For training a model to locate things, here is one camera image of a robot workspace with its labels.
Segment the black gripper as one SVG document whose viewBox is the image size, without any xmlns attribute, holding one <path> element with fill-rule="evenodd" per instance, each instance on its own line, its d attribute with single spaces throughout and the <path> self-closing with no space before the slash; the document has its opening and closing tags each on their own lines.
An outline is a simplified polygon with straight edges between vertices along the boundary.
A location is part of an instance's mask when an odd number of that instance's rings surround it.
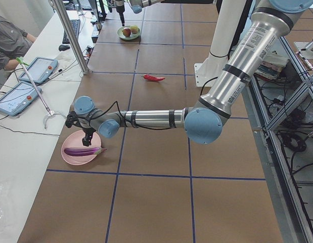
<svg viewBox="0 0 313 243">
<path fill-rule="evenodd" d="M 124 1 L 123 0 L 107 0 L 108 10 L 110 13 L 113 12 L 113 9 L 120 15 L 120 20 L 122 26 L 125 26 L 125 19 L 123 13 L 125 12 Z"/>
<path fill-rule="evenodd" d="M 93 138 L 94 132 L 96 131 L 94 128 L 90 127 L 89 125 L 82 124 L 80 119 L 77 117 L 75 111 L 71 111 L 66 116 L 65 126 L 67 128 L 71 128 L 72 126 L 81 128 L 82 131 L 85 133 L 85 136 L 82 138 L 83 146 L 91 146 L 91 140 Z"/>
</svg>

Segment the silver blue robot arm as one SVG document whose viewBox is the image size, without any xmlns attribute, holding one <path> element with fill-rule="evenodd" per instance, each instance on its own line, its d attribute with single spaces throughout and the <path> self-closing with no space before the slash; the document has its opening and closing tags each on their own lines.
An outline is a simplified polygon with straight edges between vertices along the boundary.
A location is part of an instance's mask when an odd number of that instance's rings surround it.
<svg viewBox="0 0 313 243">
<path fill-rule="evenodd" d="M 83 129 L 84 146 L 93 134 L 113 137 L 120 127 L 167 130 L 183 128 L 199 144 L 209 144 L 221 134 L 231 116 L 231 106 L 249 83 L 275 41 L 289 34 L 313 1 L 260 1 L 253 11 L 246 1 L 222 1 L 212 50 L 224 59 L 221 72 L 208 80 L 206 94 L 193 107 L 181 110 L 111 112 L 96 108 L 91 97 L 81 96 L 67 115 L 65 125 Z"/>
<path fill-rule="evenodd" d="M 154 5 L 156 3 L 161 3 L 161 0 L 151 1 L 151 0 L 129 0 L 129 6 L 135 14 L 142 11 L 143 8 Z M 125 1 L 123 0 L 108 0 L 108 9 L 112 12 L 115 9 L 119 14 L 122 26 L 125 26 L 124 12 L 125 12 Z"/>
</svg>

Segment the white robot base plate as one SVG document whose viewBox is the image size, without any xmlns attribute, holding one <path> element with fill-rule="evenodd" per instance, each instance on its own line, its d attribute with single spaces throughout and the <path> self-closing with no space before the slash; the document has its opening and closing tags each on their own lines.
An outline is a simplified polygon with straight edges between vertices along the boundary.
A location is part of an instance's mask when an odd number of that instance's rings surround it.
<svg viewBox="0 0 313 243">
<path fill-rule="evenodd" d="M 208 57 L 203 63 L 195 63 L 195 80 L 197 87 L 203 87 L 203 85 L 212 78 L 218 77 L 221 73 L 223 65 L 225 63 L 224 58 Z"/>
</svg>

